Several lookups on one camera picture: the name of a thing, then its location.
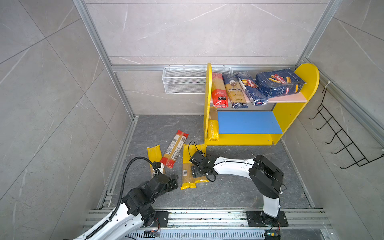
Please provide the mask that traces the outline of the blue Barilla spaghetti bag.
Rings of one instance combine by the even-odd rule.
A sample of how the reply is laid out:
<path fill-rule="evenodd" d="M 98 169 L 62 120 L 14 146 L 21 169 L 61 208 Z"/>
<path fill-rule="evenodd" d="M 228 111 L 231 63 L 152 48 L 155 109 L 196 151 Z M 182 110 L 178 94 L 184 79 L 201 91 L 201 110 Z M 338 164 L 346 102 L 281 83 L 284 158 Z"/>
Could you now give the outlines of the blue Barilla spaghetti bag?
<path fill-rule="evenodd" d="M 239 83 L 254 106 L 264 106 L 268 103 L 267 96 L 260 90 L 249 72 L 237 72 Z"/>

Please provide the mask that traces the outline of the blue Barilla rigatoni box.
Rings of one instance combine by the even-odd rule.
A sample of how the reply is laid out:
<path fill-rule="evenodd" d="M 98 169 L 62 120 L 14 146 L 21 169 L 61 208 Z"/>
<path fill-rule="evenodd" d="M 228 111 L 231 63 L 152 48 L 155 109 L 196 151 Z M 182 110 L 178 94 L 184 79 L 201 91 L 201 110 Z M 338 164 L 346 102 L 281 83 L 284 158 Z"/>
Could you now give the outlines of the blue Barilla rigatoni box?
<path fill-rule="evenodd" d="M 256 84 L 268 97 L 298 94 L 306 84 L 291 69 L 257 73 Z"/>

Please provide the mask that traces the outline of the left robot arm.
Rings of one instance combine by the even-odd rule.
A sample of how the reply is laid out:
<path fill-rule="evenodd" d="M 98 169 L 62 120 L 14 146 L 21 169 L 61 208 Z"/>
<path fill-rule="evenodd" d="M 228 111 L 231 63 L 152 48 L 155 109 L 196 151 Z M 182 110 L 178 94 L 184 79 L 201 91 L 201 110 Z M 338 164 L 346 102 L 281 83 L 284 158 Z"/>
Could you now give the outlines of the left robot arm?
<path fill-rule="evenodd" d="M 155 176 L 139 187 L 131 189 L 125 196 L 124 186 L 131 165 L 143 160 L 155 170 Z M 130 232 L 141 227 L 150 226 L 155 220 L 156 211 L 152 207 L 155 200 L 179 187 L 179 176 L 167 176 L 160 172 L 161 163 L 151 162 L 145 157 L 135 157 L 124 171 L 118 204 L 107 216 L 88 231 L 77 237 L 77 240 L 121 240 Z"/>

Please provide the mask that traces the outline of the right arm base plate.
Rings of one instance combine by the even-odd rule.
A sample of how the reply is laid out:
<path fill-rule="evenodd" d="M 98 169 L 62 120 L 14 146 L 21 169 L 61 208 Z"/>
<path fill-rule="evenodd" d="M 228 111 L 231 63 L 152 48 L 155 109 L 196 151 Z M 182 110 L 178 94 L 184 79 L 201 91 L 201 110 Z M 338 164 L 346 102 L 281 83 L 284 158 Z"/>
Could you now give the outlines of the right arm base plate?
<path fill-rule="evenodd" d="M 276 217 L 271 217 L 263 211 L 246 211 L 249 227 L 288 227 L 285 212 L 279 211 Z"/>

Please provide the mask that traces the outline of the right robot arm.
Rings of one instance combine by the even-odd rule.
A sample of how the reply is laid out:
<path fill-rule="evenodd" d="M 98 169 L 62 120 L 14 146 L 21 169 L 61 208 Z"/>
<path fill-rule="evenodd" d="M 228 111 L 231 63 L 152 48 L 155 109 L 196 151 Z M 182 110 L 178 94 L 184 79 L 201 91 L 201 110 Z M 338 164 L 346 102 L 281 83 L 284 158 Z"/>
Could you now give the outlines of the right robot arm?
<path fill-rule="evenodd" d="M 280 197 L 282 187 L 285 186 L 284 173 L 266 157 L 257 155 L 253 159 L 238 160 L 205 155 L 202 151 L 197 151 L 191 156 L 190 163 L 199 177 L 234 175 L 252 180 L 263 195 L 260 221 L 266 226 L 278 223 Z"/>

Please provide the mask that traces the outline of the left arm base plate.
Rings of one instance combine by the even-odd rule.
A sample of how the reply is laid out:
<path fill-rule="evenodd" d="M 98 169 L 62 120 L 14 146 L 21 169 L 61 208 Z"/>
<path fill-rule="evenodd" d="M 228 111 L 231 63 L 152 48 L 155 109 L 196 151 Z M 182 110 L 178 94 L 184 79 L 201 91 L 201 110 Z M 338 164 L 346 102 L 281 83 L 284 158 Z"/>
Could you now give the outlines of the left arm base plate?
<path fill-rule="evenodd" d="M 143 228 L 166 228 L 169 222 L 169 214 L 168 211 L 156 211 L 149 218 L 144 221 L 141 221 L 141 227 Z"/>

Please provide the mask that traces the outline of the yellow Pastatime spaghetti bag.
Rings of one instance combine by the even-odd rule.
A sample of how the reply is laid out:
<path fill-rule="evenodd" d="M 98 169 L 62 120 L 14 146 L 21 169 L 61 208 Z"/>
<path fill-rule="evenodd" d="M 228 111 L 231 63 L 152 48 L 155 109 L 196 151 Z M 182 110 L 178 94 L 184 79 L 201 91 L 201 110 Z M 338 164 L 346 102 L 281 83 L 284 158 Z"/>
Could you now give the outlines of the yellow Pastatime spaghetti bag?
<path fill-rule="evenodd" d="M 210 141 L 219 140 L 219 118 L 218 110 L 214 107 L 210 108 L 208 121 L 208 139 Z"/>

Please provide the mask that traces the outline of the blue yellow spaghetti bag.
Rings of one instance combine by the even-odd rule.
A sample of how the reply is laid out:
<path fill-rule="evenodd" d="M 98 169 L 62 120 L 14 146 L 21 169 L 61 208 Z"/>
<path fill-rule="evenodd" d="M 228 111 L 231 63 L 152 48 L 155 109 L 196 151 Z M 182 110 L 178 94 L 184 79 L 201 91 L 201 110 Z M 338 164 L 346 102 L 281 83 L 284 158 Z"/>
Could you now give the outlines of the blue yellow spaghetti bag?
<path fill-rule="evenodd" d="M 227 91 L 227 95 L 232 104 L 233 109 L 244 109 L 248 107 L 243 89 L 240 86 L 238 77 L 234 74 L 223 74 L 223 79 Z"/>

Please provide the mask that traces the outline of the red yellow pasta bag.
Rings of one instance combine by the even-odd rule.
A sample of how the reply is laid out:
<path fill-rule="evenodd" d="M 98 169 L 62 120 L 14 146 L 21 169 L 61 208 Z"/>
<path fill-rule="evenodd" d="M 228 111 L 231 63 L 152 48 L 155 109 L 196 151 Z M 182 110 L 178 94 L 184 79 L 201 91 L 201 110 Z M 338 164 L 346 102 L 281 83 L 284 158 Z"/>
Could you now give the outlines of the red yellow pasta bag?
<path fill-rule="evenodd" d="M 216 108 L 229 106 L 223 74 L 221 73 L 212 73 L 212 100 L 213 106 Z"/>

